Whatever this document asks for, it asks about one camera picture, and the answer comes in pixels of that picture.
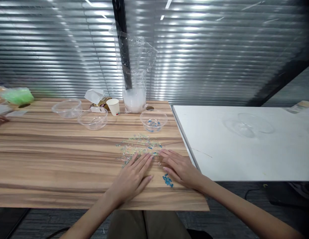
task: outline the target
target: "plastic bowl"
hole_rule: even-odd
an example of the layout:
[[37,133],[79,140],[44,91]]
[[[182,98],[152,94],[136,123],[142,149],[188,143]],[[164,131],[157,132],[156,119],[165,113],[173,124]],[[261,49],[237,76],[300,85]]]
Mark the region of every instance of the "plastic bowl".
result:
[[65,119],[77,118],[82,113],[81,101],[76,99],[65,100],[54,105],[51,110]]
[[87,129],[97,130],[105,127],[107,124],[108,111],[105,109],[105,113],[95,113],[91,110],[84,111],[80,116],[78,116],[78,123],[84,125]]
[[140,120],[144,125],[145,130],[155,133],[160,131],[167,123],[168,117],[162,111],[147,110],[141,113]]

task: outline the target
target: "cable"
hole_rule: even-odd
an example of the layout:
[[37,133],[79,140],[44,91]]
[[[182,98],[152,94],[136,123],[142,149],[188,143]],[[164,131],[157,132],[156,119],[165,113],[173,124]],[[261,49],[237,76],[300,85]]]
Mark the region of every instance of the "cable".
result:
[[63,231],[67,231],[69,228],[70,228],[70,227],[65,227],[65,228],[63,228],[63,229],[60,229],[60,230],[54,232],[53,234],[51,234],[49,237],[46,237],[45,239],[51,239],[51,238],[53,238],[54,236],[56,236],[57,234],[59,234],[59,233],[61,233],[61,232],[63,232]]
[[251,191],[258,191],[258,190],[261,190],[262,188],[259,188],[259,189],[249,189],[249,190],[247,190],[247,192],[245,193],[245,195],[244,195],[244,199],[247,201],[247,195],[248,195],[248,193],[249,192],[251,192]]
[[260,190],[260,189],[249,189],[249,190],[247,190],[247,192],[246,192],[245,195],[244,195],[244,199],[247,201],[247,195],[248,195],[248,193],[251,192],[251,191],[258,191],[258,190]]

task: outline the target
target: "wood grain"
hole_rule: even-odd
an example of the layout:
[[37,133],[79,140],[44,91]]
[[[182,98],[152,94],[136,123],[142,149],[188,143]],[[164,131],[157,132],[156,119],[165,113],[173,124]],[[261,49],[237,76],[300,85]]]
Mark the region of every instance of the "wood grain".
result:
[[[122,168],[116,144],[133,135],[150,134],[163,148],[187,156],[167,101],[149,101],[165,112],[168,123],[148,133],[139,114],[112,116],[101,130],[88,130],[77,119],[62,119],[51,107],[62,99],[40,99],[28,112],[0,126],[0,207],[89,208]],[[82,100],[83,109],[90,103]],[[204,196],[173,182],[167,186],[162,167],[153,162],[153,180],[124,209],[209,211]]]

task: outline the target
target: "bowl with blue beads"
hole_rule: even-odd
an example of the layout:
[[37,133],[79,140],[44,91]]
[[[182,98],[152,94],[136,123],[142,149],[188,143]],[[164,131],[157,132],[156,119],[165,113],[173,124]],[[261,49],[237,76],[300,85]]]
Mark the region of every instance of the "bowl with blue beads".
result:
[[155,133],[162,129],[167,123],[168,117],[165,113],[159,110],[143,111],[140,115],[140,120],[148,132]]

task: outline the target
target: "white paper cup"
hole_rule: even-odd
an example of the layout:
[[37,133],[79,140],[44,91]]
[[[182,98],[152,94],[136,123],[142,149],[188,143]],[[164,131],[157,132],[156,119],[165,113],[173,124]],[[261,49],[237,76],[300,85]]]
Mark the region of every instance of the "white paper cup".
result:
[[118,99],[107,100],[106,104],[108,105],[113,116],[120,115],[119,100]]

